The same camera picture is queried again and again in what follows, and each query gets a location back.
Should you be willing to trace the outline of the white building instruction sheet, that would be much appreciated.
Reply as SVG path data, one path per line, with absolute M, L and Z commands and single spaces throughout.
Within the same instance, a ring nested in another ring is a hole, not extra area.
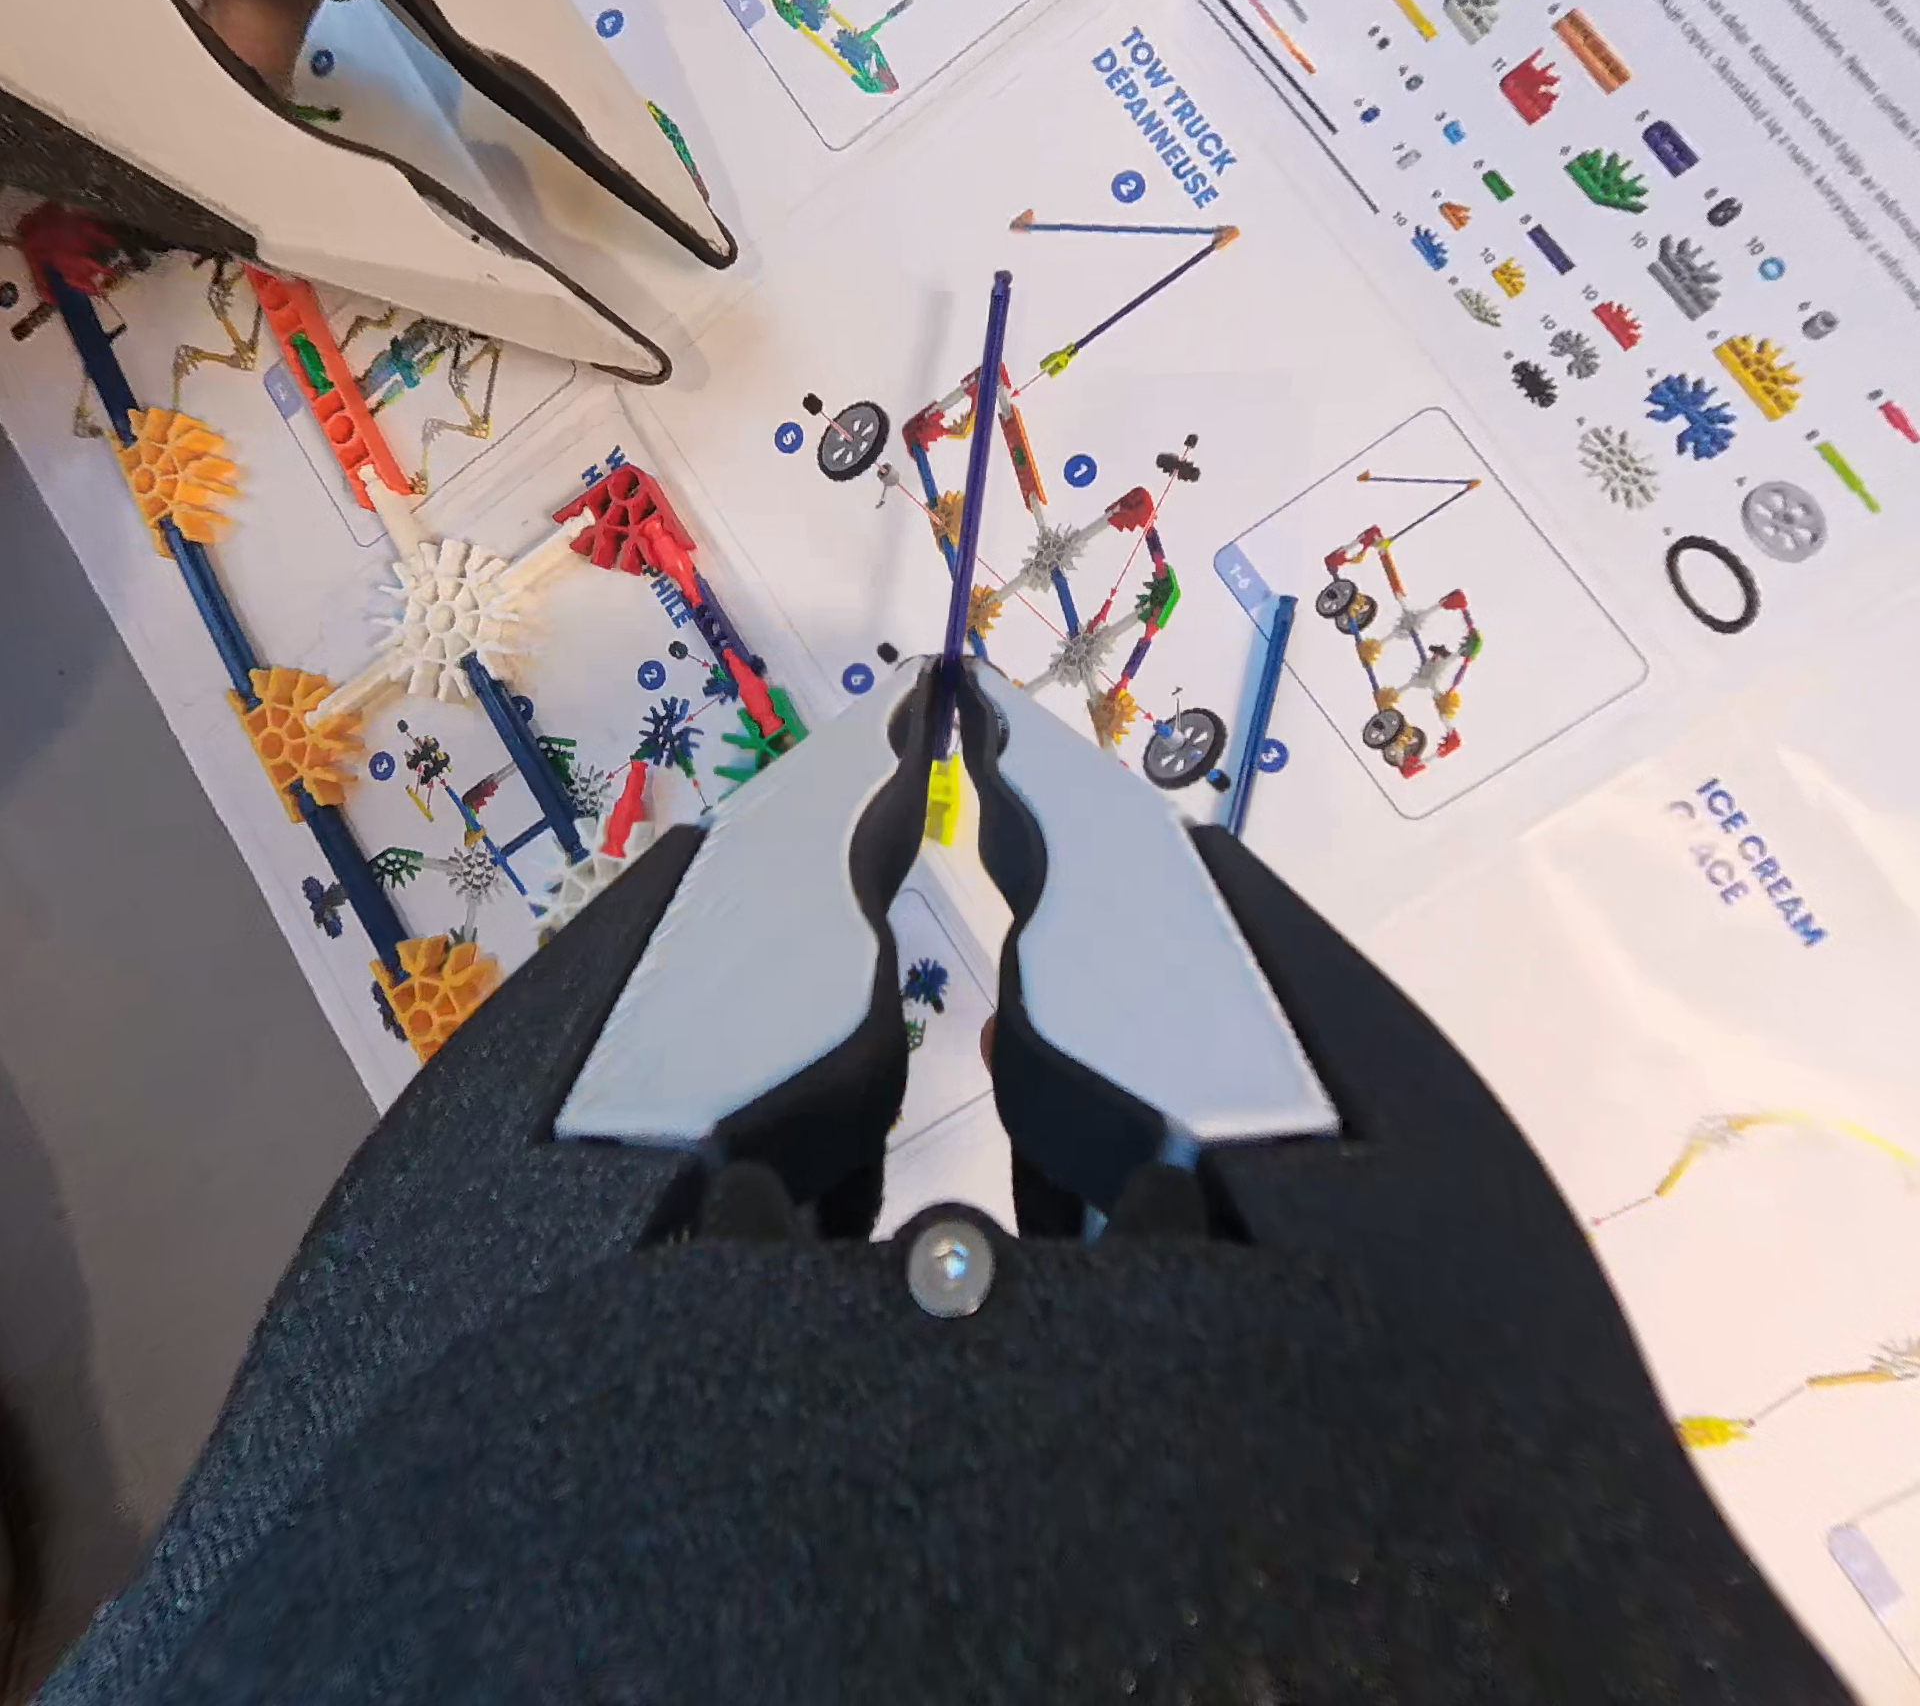
M 674 594 L 555 577 L 509 666 L 538 729 L 617 789 L 687 703 L 698 779 L 650 776 L 654 834 L 557 933 L 477 906 L 499 983 L 428 1061 L 318 923 L 390 1110 L 305 1258 L 373 1302 L 277 1315 L 414 1379 L 277 1517 L 213 1512 L 235 1425 L 60 1684 L 1914 1701 L 1914 0 L 573 1 L 732 265 L 527 239 L 379 0 L 318 0 L 285 87 L 669 358 L 295 277 L 425 532 L 515 557 L 648 469 L 805 743 L 939 672 L 1008 269 L 962 683 L 1183 814 L 1337 1132 L 1140 1166 L 1113 1213 L 1028 1166 L 964 766 L 889 906 L 872 1173 L 797 1201 L 560 1141 L 704 829 L 800 744 L 723 778 Z M 138 402 L 242 469 L 248 634 L 352 677 L 394 544 L 240 260 L 113 234 Z M 325 862 L 53 313 L 4 417 L 295 931 Z

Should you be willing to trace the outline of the colourful rod connector frame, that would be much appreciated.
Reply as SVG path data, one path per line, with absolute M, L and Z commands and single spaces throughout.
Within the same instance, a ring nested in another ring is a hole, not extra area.
M 274 339 L 295 394 L 309 404 L 352 498 L 373 509 L 394 544 L 388 594 L 394 611 L 370 662 L 334 683 L 320 669 L 268 662 L 245 631 L 215 561 L 235 528 L 242 469 L 227 439 L 179 404 L 139 404 L 113 348 L 100 303 L 127 262 L 127 248 L 93 215 L 58 202 L 32 204 L 12 230 L 40 304 L 60 318 L 85 384 L 104 408 L 104 443 L 134 517 L 188 592 L 219 657 L 227 707 L 277 803 L 312 839 L 325 882 L 302 889 L 325 933 L 352 917 L 373 948 L 373 992 L 384 1027 L 428 1061 L 499 983 L 499 962 L 474 937 L 474 911 L 508 882 L 552 936 L 613 884 L 648 848 L 650 776 L 679 767 L 698 779 L 698 707 L 657 703 L 640 729 L 624 779 L 589 787 L 574 741 L 540 733 L 532 706 L 509 684 L 524 614 L 555 577 L 588 568 L 643 577 L 674 594 L 708 646 L 714 693 L 740 711 L 725 741 L 740 752 L 723 766 L 732 783 L 800 744 L 790 696 L 769 684 L 763 659 L 700 576 L 698 544 L 660 482 L 633 463 L 592 469 L 555 513 L 552 532 L 508 557 L 479 543 L 430 537 L 417 494 L 364 404 L 325 309 L 305 279 L 253 262 L 235 274 L 253 287 L 260 325 Z M 445 857 L 410 848 L 359 848 L 348 789 L 364 748 L 359 722 L 388 696 L 473 706 L 538 806 L 538 819 L 499 843 L 450 779 L 450 758 L 430 733 L 410 729 L 404 771 L 417 803 L 440 793 L 459 814 L 463 844 Z

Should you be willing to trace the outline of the blue plastic rod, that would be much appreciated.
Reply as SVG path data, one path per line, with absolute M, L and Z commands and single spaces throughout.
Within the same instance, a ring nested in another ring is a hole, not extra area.
M 1235 838 L 1245 834 L 1245 819 L 1254 797 L 1260 756 L 1270 738 L 1270 718 L 1277 703 L 1284 651 L 1295 624 L 1297 601 L 1289 592 L 1274 592 L 1254 614 L 1254 659 L 1249 688 L 1242 699 L 1238 738 L 1238 759 L 1233 773 L 1230 803 L 1222 824 Z

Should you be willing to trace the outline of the purple plastic rod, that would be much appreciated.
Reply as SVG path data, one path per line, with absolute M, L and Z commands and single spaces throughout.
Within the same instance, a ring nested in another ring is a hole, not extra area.
M 980 543 L 980 519 L 985 513 L 985 488 L 990 469 L 990 437 L 997 417 L 1000 373 L 1005 359 L 1005 325 L 1012 303 L 1012 274 L 994 269 L 990 287 L 987 330 L 980 349 L 980 369 L 973 397 L 973 439 L 964 473 L 964 509 L 960 519 L 960 541 L 955 547 L 953 588 L 948 594 L 948 623 L 939 657 L 939 699 L 935 707 L 939 752 L 950 752 L 950 733 L 955 722 L 955 698 L 964 676 L 964 646 L 973 606 L 973 576 Z

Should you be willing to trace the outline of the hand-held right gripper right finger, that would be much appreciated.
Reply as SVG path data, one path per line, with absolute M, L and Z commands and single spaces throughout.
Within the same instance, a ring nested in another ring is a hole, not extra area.
M 1012 911 L 992 1080 L 1014 1152 L 1113 1213 L 1140 1166 L 1337 1132 L 1164 796 L 1005 677 L 962 683 L 978 851 Z

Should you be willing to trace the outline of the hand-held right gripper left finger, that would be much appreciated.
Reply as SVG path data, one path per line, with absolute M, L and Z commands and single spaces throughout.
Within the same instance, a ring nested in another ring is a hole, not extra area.
M 919 854 L 939 672 L 900 669 L 723 806 L 557 1113 L 560 1141 L 879 1166 L 908 1038 L 889 906 Z

